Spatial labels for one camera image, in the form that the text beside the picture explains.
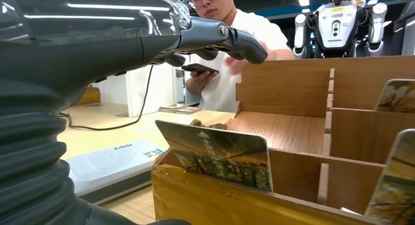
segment table surface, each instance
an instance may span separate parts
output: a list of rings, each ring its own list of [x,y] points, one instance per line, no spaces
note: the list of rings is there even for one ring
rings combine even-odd
[[[71,115],[73,125],[107,128],[135,121],[137,118],[125,117],[127,110],[127,105],[101,104],[71,107],[63,112]],[[168,144],[158,130],[155,120],[190,124],[192,120],[199,119],[204,124],[216,124],[225,123],[233,117],[233,113],[212,111],[200,111],[192,115],[154,112],[143,115],[138,123],[121,129],[88,131],[67,128],[58,136],[59,141],[67,144],[67,152],[61,158],[68,159],[139,140],[147,140],[166,150]],[[155,221],[153,188],[151,186],[101,206],[121,214],[137,224],[148,224]]]

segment wooden divider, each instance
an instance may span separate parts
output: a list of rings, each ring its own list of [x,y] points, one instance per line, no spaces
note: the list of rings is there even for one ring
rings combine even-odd
[[[330,76],[328,81],[328,92],[327,92],[327,107],[325,114],[325,125],[324,125],[324,138],[323,138],[323,155],[330,155],[330,144],[331,144],[331,108],[333,107],[333,93],[334,93],[334,77],[335,69],[330,69]],[[321,163],[320,175],[319,175],[319,189],[317,195],[317,203],[326,205],[328,197],[328,181],[329,181],[329,165]]]
[[[413,128],[415,115],[332,109],[330,155],[385,164],[396,135]]]
[[[269,149],[274,192],[363,214],[384,165],[313,154]],[[322,164],[328,167],[322,170]],[[328,171],[328,177],[320,177]]]
[[[325,117],[329,64],[323,60],[247,63],[236,100],[245,112]]]
[[[269,148],[323,153],[324,118],[243,111],[229,120],[228,130],[262,135]]]
[[[415,56],[325,60],[336,68],[334,108],[373,110],[388,80],[415,79]]]
[[[319,192],[317,194],[317,203],[326,205],[328,194],[328,164],[320,164],[320,180],[319,180]]]

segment smartphone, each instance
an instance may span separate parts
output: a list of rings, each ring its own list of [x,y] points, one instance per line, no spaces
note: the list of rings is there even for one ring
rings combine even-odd
[[[209,68],[209,67],[206,67],[206,66],[201,65],[201,64],[190,64],[190,65],[185,65],[185,66],[182,66],[182,69],[183,69],[184,71],[189,71],[189,72],[193,72],[193,71],[195,71],[195,72],[197,72],[198,74],[202,74],[202,73],[204,73],[204,72],[206,72],[206,71],[209,71],[211,74],[212,74],[212,73],[214,73],[214,72],[219,73],[219,71],[218,71],[218,70],[216,70],[216,69],[212,69],[212,68]]]

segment book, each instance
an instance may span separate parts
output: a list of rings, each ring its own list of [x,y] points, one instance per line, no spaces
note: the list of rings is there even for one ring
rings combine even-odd
[[[415,129],[397,135],[365,215],[394,225],[414,223]]]
[[[176,110],[176,109],[184,108],[184,107],[187,107],[187,106],[189,106],[189,105],[188,104],[172,104],[172,105],[169,105],[169,106],[160,107],[160,109],[163,109],[163,110]]]
[[[185,170],[273,191],[264,137],[159,120],[156,125]]]
[[[175,108],[175,109],[160,108],[159,111],[160,112],[165,112],[165,113],[193,114],[193,113],[196,113],[198,111],[201,111],[201,109],[199,107],[183,106],[183,107]]]
[[[415,113],[415,80],[391,79],[387,81],[375,110]]]

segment humanoid robot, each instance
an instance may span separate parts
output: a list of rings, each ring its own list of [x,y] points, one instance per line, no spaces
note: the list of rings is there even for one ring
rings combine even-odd
[[[75,196],[58,113],[107,76],[217,51],[267,57],[250,34],[191,17],[179,0],[0,0],[0,224],[135,225]]]
[[[296,34],[294,54],[296,59],[309,58],[308,28],[315,30],[314,58],[356,57],[356,34],[359,26],[369,20],[366,56],[380,56],[383,49],[383,23],[387,6],[378,3],[365,10],[363,0],[330,0],[312,17],[299,14],[295,18]]]

